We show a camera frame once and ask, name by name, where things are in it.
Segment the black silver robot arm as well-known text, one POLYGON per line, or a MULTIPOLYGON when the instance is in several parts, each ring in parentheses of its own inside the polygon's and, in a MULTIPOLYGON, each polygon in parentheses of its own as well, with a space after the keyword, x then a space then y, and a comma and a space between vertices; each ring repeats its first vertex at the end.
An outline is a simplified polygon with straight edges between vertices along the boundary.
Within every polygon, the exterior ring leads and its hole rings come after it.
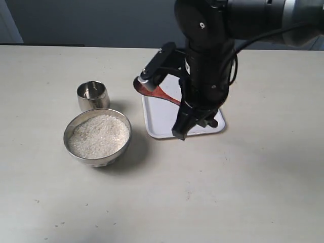
POLYGON ((258 41, 298 47, 323 35, 323 1, 176 1, 174 10, 187 39, 172 128, 181 140, 226 101, 240 51, 258 41))

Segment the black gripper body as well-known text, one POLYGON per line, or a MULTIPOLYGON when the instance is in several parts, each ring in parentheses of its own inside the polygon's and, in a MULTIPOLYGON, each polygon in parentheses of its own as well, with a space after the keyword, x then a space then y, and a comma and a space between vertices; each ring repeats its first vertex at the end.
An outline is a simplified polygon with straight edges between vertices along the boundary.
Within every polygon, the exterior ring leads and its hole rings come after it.
POLYGON ((234 40, 200 47, 186 42, 183 75, 180 78, 182 93, 180 114, 217 113, 228 93, 232 61, 224 65, 234 52, 234 40))

